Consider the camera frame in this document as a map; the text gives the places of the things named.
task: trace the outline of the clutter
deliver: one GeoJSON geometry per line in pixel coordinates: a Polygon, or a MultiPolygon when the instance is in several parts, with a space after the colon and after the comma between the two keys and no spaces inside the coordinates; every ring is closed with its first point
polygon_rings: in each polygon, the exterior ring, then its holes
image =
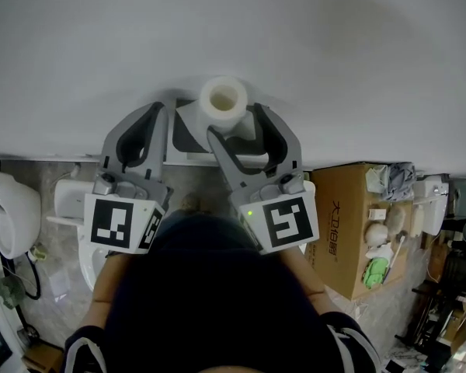
{"type": "MultiPolygon", "coordinates": [[[[316,185],[316,211],[320,239],[309,243],[305,256],[321,279],[330,288],[350,301],[367,297],[381,286],[368,289],[363,273],[370,259],[369,246],[364,236],[372,221],[370,208],[389,209],[390,202],[380,200],[381,195],[367,192],[366,173],[375,165],[366,163],[318,169],[311,173],[316,185]]],[[[412,201],[394,202],[404,208],[404,230],[411,228],[412,201]]],[[[398,243],[392,243],[393,250],[398,243]]],[[[395,265],[384,285],[400,281],[407,269],[407,250],[402,247],[395,265]]]]}
{"type": "Polygon", "coordinates": [[[36,245],[33,245],[33,247],[28,253],[29,253],[31,260],[35,259],[39,261],[45,261],[48,256],[47,249],[41,243],[37,243],[36,245]]]}
{"type": "Polygon", "coordinates": [[[400,240],[400,242],[398,243],[397,252],[395,252],[394,258],[393,258],[393,260],[391,261],[391,263],[390,263],[390,265],[389,265],[389,267],[388,267],[387,273],[385,274],[385,276],[384,276],[384,278],[383,278],[383,283],[387,280],[388,273],[391,271],[392,267],[393,267],[394,264],[395,264],[395,260],[397,259],[397,256],[398,256],[398,254],[399,254],[400,251],[401,251],[402,245],[404,244],[405,237],[406,237],[406,235],[401,235],[401,240],[400,240]]]}
{"type": "Polygon", "coordinates": [[[38,333],[38,330],[27,324],[17,331],[17,337],[21,340],[23,346],[27,348],[32,347],[40,341],[40,334],[38,333]]]}
{"type": "Polygon", "coordinates": [[[390,236],[397,235],[404,228],[405,210],[400,206],[392,206],[388,212],[385,225],[390,236]]]}
{"type": "Polygon", "coordinates": [[[463,323],[466,320],[466,297],[464,297],[462,300],[458,297],[457,301],[460,302],[460,304],[457,304],[460,306],[460,308],[454,309],[447,323],[445,331],[441,333],[442,338],[447,341],[454,341],[457,332],[463,326],[463,323]]]}
{"type": "Polygon", "coordinates": [[[397,253],[391,249],[391,242],[385,243],[379,247],[373,247],[369,249],[366,253],[366,257],[372,260],[373,258],[385,258],[390,263],[392,258],[394,258],[394,254],[397,256],[397,253]]]}
{"type": "Polygon", "coordinates": [[[416,169],[412,163],[394,163],[388,167],[388,186],[381,194],[382,200],[411,200],[412,185],[416,182],[416,169]]]}
{"type": "Polygon", "coordinates": [[[224,136],[235,134],[244,140],[256,138],[252,112],[247,111],[247,91],[236,78],[221,76],[209,80],[199,99],[176,110],[188,132],[205,151],[211,152],[207,129],[212,126],[224,136]]]}
{"type": "Polygon", "coordinates": [[[366,172],[366,188],[368,192],[383,193],[388,188],[388,166],[371,167],[366,172]]]}
{"type": "Polygon", "coordinates": [[[457,250],[449,253],[442,271],[442,288],[456,292],[466,292],[466,253],[457,250]]]}
{"type": "Polygon", "coordinates": [[[383,221],[387,217],[387,209],[371,208],[367,217],[371,221],[383,221]]]}
{"type": "Polygon", "coordinates": [[[386,258],[373,258],[364,272],[364,285],[371,289],[375,284],[380,284],[387,272],[387,267],[388,260],[386,258]]]}
{"type": "Polygon", "coordinates": [[[383,245],[387,242],[388,228],[383,224],[372,224],[366,231],[364,239],[369,247],[383,245]]]}
{"type": "Polygon", "coordinates": [[[366,304],[365,302],[362,302],[361,300],[358,300],[355,304],[355,309],[353,312],[354,319],[359,322],[359,319],[364,315],[364,313],[367,311],[369,304],[366,304]]]}
{"type": "Polygon", "coordinates": [[[26,298],[24,284],[16,275],[0,277],[0,297],[3,298],[5,307],[14,309],[26,298]]]}

